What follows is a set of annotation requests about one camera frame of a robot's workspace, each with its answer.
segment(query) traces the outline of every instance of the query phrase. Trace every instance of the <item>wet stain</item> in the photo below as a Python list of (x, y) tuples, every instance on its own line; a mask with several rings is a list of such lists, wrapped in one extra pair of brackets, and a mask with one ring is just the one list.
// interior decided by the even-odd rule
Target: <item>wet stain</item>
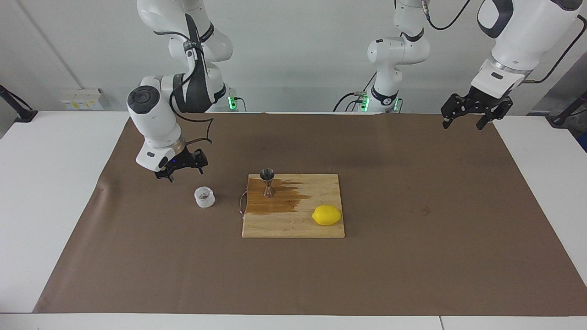
[(262, 180), (250, 180), (247, 195), (247, 213), (266, 215), (294, 212), (301, 200), (311, 198), (299, 193), (297, 186), (300, 184), (303, 183), (275, 179), (271, 184), (275, 189), (275, 195), (273, 198), (266, 198), (263, 196), (265, 183)]
[(427, 215), (429, 215), (429, 214), (430, 214), (430, 212), (432, 212), (432, 211), (430, 210), (430, 207), (429, 207), (429, 206), (424, 206), (424, 207), (422, 208), (422, 215), (423, 215), (423, 216), (427, 216)]

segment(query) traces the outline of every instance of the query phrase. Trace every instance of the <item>metal jigger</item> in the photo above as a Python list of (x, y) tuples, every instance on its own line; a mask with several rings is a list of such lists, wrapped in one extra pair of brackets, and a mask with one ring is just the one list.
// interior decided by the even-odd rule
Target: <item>metal jigger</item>
[(263, 193), (263, 196), (267, 198), (271, 198), (275, 195), (275, 189), (271, 187), (274, 177), (275, 172), (272, 169), (264, 169), (261, 171), (261, 180), (265, 182), (265, 192)]

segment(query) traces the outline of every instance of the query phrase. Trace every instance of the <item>white table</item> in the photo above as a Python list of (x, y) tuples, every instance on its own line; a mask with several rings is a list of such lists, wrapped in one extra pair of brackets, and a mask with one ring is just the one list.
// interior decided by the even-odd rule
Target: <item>white table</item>
[[(587, 317), (27, 314), (127, 118), (124, 112), (41, 112), (0, 140), (0, 312), (25, 313), (0, 315), (0, 329), (587, 329)], [(507, 117), (495, 125), (587, 281), (587, 154), (567, 131), (552, 129), (543, 118)]]

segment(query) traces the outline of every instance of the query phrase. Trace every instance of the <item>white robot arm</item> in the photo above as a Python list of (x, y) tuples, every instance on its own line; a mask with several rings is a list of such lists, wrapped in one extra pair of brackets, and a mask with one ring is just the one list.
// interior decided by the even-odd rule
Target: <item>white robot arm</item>
[(377, 67), (377, 78), (367, 94), (367, 111), (389, 112), (402, 82), (402, 72), (396, 66), (422, 63), (428, 58), (430, 42), (424, 37), (426, 21), (422, 11), (422, 0), (398, 0), (393, 21), (402, 35), (378, 39), (369, 45), (367, 54)]
[(168, 178), (183, 167), (208, 165), (204, 153), (187, 150), (174, 112), (203, 113), (211, 108), (236, 108), (217, 66), (228, 60), (232, 43), (210, 22), (203, 0), (137, 0), (143, 22), (155, 34), (169, 35), (169, 51), (188, 67), (189, 74), (150, 76), (129, 94), (127, 107), (135, 126), (145, 136), (137, 162)]
[(469, 94), (453, 94), (442, 107), (444, 128), (467, 113), (484, 114), (477, 123), (480, 130), (488, 122), (502, 119), (513, 105), (510, 91), (526, 80), (544, 53), (567, 32), (582, 3), (484, 0), (477, 20), (481, 30), (495, 39), (495, 47), (473, 79)]

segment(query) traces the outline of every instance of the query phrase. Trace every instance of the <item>yellow lemon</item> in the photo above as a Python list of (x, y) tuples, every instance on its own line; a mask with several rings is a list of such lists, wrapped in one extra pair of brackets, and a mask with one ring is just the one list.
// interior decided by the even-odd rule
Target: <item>yellow lemon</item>
[(334, 225), (342, 218), (340, 211), (332, 205), (321, 205), (314, 210), (312, 219), (319, 225)]

